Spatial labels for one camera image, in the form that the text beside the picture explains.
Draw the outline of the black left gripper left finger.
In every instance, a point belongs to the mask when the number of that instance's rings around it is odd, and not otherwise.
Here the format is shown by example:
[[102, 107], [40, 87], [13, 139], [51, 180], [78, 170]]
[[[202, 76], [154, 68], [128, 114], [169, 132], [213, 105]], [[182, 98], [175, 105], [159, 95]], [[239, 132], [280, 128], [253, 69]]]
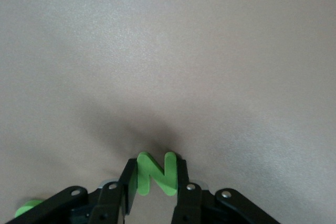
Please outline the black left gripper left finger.
[[46, 200], [31, 200], [8, 223], [125, 223], [137, 190], [137, 160], [129, 159], [120, 178], [93, 192], [71, 186]]

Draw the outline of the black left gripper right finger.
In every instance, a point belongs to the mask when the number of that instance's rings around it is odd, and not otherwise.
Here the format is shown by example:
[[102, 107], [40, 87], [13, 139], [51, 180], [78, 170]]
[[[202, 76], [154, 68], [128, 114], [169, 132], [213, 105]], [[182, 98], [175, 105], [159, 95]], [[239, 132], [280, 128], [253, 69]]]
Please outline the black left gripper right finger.
[[212, 194], [191, 182], [187, 163], [177, 159], [177, 205], [172, 223], [278, 223], [240, 192], [223, 188]]

